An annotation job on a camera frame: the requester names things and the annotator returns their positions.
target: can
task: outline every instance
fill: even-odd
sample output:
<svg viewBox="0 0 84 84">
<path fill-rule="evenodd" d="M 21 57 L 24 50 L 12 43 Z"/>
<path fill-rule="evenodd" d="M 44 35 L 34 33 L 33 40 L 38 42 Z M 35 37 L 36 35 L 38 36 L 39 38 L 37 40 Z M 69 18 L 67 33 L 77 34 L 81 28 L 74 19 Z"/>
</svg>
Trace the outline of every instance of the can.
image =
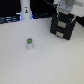
<svg viewBox="0 0 84 84">
<path fill-rule="evenodd" d="M 27 46 L 28 46 L 28 50 L 32 50 L 33 43 L 32 43 L 32 39 L 31 38 L 27 39 Z"/>
</svg>

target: metal bracket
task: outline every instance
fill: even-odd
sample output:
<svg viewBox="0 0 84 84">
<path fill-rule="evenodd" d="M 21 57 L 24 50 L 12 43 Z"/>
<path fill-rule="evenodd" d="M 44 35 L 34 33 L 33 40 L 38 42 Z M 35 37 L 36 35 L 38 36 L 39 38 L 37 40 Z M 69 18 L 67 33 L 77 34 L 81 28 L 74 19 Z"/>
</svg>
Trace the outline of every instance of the metal bracket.
<svg viewBox="0 0 84 84">
<path fill-rule="evenodd" d="M 62 28 L 66 28 L 66 23 L 59 21 L 58 26 L 60 26 Z"/>
<path fill-rule="evenodd" d="M 63 38 L 64 34 L 63 33 L 60 33 L 60 32 L 56 32 L 56 35 L 60 38 Z"/>
</svg>

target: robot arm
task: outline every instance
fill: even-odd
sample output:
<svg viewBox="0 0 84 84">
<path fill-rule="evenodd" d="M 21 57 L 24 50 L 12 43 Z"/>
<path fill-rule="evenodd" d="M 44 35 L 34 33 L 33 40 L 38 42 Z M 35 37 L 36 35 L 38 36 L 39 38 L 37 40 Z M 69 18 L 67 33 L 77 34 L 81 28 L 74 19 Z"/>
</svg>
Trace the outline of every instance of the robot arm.
<svg viewBox="0 0 84 84">
<path fill-rule="evenodd" d="M 64 14 L 73 14 L 75 16 L 84 16 L 84 0 L 54 0 L 54 4 L 50 4 L 47 0 L 46 3 L 55 7 L 58 5 L 57 11 Z"/>
<path fill-rule="evenodd" d="M 52 6 L 56 8 L 57 13 L 52 16 L 50 32 L 70 40 L 76 16 L 84 16 L 84 0 L 54 0 Z"/>
</svg>

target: can label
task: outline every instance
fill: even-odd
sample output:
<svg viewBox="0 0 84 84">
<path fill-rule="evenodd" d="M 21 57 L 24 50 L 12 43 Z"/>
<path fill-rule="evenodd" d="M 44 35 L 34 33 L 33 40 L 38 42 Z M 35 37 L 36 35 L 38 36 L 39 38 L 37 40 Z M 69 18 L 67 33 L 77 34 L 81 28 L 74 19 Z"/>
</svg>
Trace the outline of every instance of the can label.
<svg viewBox="0 0 84 84">
<path fill-rule="evenodd" d="M 32 44 L 32 39 L 27 39 L 27 44 Z"/>
</svg>

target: white table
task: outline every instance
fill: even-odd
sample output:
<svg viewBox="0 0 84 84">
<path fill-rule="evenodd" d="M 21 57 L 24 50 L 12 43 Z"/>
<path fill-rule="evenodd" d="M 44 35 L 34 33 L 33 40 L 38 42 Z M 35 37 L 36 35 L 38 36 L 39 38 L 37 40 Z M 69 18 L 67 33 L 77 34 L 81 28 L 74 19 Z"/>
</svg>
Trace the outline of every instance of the white table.
<svg viewBox="0 0 84 84">
<path fill-rule="evenodd" d="M 50 33 L 50 22 L 0 24 L 0 84 L 84 84 L 84 28 L 77 23 L 68 41 Z"/>
</svg>

